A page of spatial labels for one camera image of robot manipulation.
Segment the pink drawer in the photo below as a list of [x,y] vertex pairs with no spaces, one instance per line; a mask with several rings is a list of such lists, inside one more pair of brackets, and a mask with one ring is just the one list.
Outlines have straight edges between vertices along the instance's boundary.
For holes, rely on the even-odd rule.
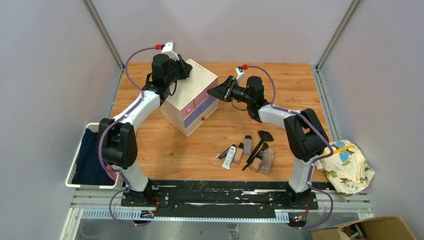
[[213,80],[205,89],[201,90],[201,92],[194,99],[194,106],[198,108],[201,105],[201,103],[204,102],[209,97],[209,94],[207,93],[207,91],[216,87],[217,85],[218,85],[218,78]]

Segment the round beige foundation bottle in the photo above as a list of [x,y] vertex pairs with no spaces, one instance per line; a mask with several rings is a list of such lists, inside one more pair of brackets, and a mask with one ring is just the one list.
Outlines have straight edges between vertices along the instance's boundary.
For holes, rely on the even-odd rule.
[[257,153],[255,155],[255,157],[253,158],[252,163],[250,164],[249,168],[254,171],[254,172],[258,172],[261,168],[262,162],[263,162],[263,157],[264,157],[264,151],[260,151],[259,153]]

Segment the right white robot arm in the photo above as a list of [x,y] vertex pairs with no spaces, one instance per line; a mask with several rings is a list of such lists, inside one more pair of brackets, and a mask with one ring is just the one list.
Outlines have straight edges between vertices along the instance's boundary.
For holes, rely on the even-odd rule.
[[258,76],[248,77],[245,87],[229,76],[207,93],[224,102],[245,103],[251,119],[285,130],[289,149],[294,155],[285,201],[290,208],[298,209],[312,190],[313,164],[330,147],[329,138],[313,109],[296,111],[275,106],[265,99],[264,91],[263,81]]

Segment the white mini drawer cabinet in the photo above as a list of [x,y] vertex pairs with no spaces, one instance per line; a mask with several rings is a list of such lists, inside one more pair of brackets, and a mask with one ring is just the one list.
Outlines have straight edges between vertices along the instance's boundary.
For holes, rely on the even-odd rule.
[[166,99],[160,111],[165,120],[189,137],[218,108],[218,100],[210,95],[198,108],[194,103],[201,90],[218,76],[192,59],[186,62],[192,65],[190,77],[177,81],[175,94]]

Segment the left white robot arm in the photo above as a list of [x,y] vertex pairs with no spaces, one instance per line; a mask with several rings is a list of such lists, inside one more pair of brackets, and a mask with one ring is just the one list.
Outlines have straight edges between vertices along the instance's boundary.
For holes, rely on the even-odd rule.
[[151,73],[136,100],[115,118],[103,118],[98,125],[98,158],[103,170],[124,179],[128,191],[140,206],[149,206],[153,193],[149,178],[136,164],[136,131],[146,118],[165,100],[174,95],[179,80],[190,77],[193,67],[180,54],[175,58],[160,53],[152,58]]

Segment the square beige foundation bottle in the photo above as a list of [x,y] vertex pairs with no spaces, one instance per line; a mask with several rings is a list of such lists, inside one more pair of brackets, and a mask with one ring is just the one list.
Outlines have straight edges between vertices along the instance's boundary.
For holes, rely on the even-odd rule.
[[239,165],[241,162],[241,158],[244,152],[244,144],[242,142],[239,143],[239,145],[236,148],[232,163],[235,165]]

